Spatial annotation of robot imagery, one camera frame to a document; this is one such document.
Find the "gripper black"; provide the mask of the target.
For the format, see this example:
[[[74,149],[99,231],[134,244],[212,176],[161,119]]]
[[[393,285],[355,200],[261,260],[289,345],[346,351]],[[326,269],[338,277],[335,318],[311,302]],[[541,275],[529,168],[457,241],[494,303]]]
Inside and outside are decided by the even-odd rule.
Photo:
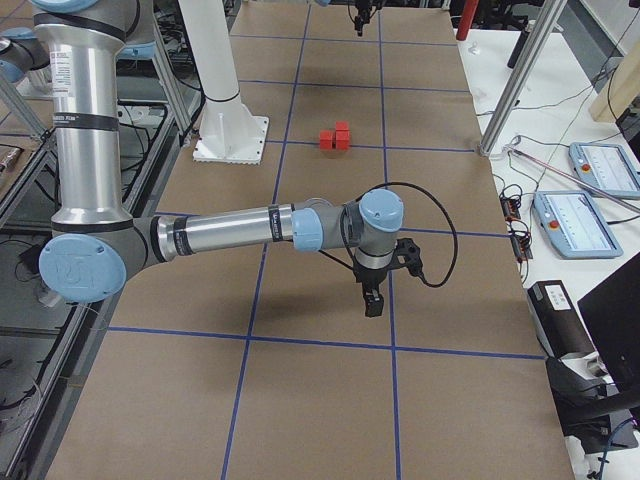
[[[362,297],[366,317],[380,317],[384,311],[384,297],[379,285],[386,279],[393,255],[356,255],[353,273],[357,283],[362,284]]]
[[[356,8],[354,30],[358,36],[362,36],[365,20],[370,20],[375,12],[383,8],[383,0],[354,0],[353,4]]]

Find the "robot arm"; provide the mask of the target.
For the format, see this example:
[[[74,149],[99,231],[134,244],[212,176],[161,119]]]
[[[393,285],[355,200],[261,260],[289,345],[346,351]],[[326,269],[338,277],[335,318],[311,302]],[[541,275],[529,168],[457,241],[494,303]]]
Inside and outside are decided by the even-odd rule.
[[[300,251],[343,248],[365,313],[381,314],[381,283],[404,266],[404,206],[375,188],[343,206],[322,200],[213,216],[135,218],[123,206],[116,58],[153,38],[148,1],[37,1],[34,26],[49,48],[61,206],[39,257],[45,284],[71,302],[119,292],[142,270],[179,256],[270,242]]]

